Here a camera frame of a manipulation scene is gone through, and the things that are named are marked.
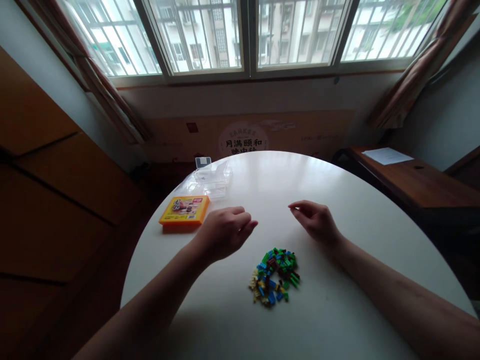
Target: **wooden wardrobe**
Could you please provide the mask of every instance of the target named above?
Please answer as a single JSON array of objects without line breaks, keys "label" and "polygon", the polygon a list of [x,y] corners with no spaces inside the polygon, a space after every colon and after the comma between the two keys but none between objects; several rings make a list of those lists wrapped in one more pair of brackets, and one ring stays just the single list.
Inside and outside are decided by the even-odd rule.
[{"label": "wooden wardrobe", "polygon": [[0,47],[0,358],[28,358],[141,192]]}]

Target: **window sill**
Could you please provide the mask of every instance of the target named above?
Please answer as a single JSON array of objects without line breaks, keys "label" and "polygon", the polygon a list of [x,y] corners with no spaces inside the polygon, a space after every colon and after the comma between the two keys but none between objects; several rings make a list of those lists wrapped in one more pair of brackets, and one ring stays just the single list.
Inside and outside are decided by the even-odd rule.
[{"label": "window sill", "polygon": [[260,83],[274,81],[294,81],[304,79],[324,79],[337,76],[357,76],[402,73],[412,59],[388,59],[357,62],[341,62],[337,66],[312,64],[302,68],[279,67],[260,68],[253,76],[245,78],[243,72],[217,72],[173,76],[167,83],[163,75],[117,76],[110,80],[118,90],[149,88],[156,86],[208,86],[219,84]]}]

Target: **cabinet door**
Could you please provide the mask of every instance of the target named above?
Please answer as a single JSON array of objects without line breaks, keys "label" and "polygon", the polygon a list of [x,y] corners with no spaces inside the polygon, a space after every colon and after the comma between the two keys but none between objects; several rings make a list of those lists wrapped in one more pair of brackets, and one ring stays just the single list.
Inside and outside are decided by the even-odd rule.
[{"label": "cabinet door", "polygon": [[22,155],[79,131],[72,119],[0,47],[0,147]]},{"label": "cabinet door", "polygon": [[70,282],[112,226],[0,165],[0,273]]},{"label": "cabinet door", "polygon": [[8,359],[61,286],[0,278],[0,358]]},{"label": "cabinet door", "polygon": [[130,178],[84,133],[15,163],[116,225],[142,197]]}]

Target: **cardboard poster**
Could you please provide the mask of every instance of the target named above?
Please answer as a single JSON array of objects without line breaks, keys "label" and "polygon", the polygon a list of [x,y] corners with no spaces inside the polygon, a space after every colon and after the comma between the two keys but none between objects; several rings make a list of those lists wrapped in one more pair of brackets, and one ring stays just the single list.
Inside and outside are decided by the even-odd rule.
[{"label": "cardboard poster", "polygon": [[264,150],[330,160],[354,116],[354,110],[331,110],[144,119],[153,139],[142,148],[154,163],[216,161]]},{"label": "cardboard poster", "polygon": [[228,125],[219,137],[221,157],[268,150],[269,141],[265,131],[258,125],[247,121],[234,122]]}]

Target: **blue building block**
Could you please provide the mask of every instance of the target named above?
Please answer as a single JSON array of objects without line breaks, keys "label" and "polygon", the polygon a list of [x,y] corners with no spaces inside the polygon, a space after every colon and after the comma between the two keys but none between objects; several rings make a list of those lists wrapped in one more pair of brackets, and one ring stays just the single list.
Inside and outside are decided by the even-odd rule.
[{"label": "blue building block", "polygon": [[268,294],[268,301],[270,301],[270,304],[272,305],[275,304],[275,295],[273,291],[270,291]]}]

